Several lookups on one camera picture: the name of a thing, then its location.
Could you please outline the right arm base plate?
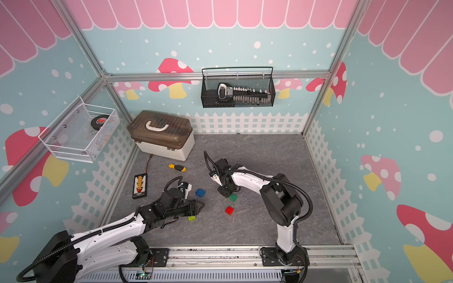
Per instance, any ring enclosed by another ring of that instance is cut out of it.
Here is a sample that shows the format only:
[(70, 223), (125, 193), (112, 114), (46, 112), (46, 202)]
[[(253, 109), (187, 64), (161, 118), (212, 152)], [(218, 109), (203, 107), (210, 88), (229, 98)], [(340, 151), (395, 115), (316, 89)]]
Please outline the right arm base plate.
[(296, 246), (289, 253), (284, 252), (278, 246), (262, 247), (260, 257), (263, 266), (299, 266), (307, 267), (310, 265), (307, 249)]

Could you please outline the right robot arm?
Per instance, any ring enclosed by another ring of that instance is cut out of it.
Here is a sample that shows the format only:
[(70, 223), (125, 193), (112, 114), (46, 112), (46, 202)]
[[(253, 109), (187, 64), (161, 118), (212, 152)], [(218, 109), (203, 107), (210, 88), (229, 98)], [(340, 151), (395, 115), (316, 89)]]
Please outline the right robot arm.
[(268, 214), (277, 225), (276, 247), (270, 258), (286, 266), (310, 265), (307, 250), (297, 240), (298, 224), (313, 212), (313, 202), (305, 191), (281, 173), (262, 175), (239, 164), (231, 166), (226, 159), (213, 162), (209, 156), (205, 157), (205, 163), (222, 196), (229, 198), (242, 188), (261, 196)]

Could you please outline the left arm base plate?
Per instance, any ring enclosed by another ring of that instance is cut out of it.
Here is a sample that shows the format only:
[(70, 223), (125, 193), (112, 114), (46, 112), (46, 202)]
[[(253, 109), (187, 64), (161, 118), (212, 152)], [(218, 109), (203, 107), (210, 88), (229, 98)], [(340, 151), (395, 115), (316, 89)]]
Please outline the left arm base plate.
[(136, 258), (127, 266), (142, 269), (152, 267), (166, 267), (169, 258), (168, 248), (151, 248), (139, 251)]

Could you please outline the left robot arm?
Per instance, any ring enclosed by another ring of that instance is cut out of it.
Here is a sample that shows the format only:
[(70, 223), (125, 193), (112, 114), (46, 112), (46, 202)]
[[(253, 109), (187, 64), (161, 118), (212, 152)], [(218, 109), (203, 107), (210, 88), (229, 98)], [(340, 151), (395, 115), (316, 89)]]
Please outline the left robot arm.
[(74, 283), (113, 266), (140, 266), (155, 260), (142, 235), (197, 216), (205, 204), (187, 199), (186, 191), (170, 188), (154, 202), (128, 216), (86, 232), (55, 234), (40, 254), (16, 277), (19, 283)]

